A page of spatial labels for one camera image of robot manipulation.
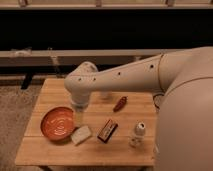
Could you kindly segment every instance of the wooden table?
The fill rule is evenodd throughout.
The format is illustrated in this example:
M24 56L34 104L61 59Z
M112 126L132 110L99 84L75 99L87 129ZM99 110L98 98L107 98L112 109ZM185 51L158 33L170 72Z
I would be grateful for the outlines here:
M112 109L122 97L128 96L127 105L119 112ZM28 123L16 156L16 165L63 166L151 166L154 163L156 111L149 93L110 92L103 100L99 92L91 95L83 122L93 135L79 146L72 142L56 145L40 131L43 116L58 106L70 107L70 94L64 88L64 79L46 79ZM104 123L112 119L118 128L107 144L97 139ZM131 131L137 122L146 124L146 135L140 148L129 146Z

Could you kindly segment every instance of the orange bowl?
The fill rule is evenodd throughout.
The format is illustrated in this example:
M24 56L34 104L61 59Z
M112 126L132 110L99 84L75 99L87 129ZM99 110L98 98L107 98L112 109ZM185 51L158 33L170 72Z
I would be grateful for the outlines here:
M73 111L68 107L50 110L41 121L41 132L51 141L63 140L73 131Z

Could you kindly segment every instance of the white bottle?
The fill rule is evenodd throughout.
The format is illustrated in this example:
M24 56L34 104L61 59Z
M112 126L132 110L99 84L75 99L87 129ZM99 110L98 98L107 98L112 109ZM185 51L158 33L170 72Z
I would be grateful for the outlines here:
M143 136L146 133L146 126L143 122L139 122L135 125L131 138L130 138L130 146L139 147L142 143Z

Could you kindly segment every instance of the gray carpet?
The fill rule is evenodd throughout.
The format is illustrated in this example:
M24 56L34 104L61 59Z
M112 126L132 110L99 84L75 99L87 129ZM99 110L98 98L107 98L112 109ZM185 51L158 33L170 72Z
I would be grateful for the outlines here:
M16 166L15 156L30 119L43 80L34 81L27 90L20 80L0 82L0 171L40 171L34 166ZM51 167L55 171L136 171L138 167Z

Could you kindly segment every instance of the sponge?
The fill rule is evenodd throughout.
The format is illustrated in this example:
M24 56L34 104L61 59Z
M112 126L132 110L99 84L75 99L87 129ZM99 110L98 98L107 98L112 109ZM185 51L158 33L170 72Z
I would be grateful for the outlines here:
M75 145L78 145L92 136L92 132L87 125L78 128L72 135L71 139Z

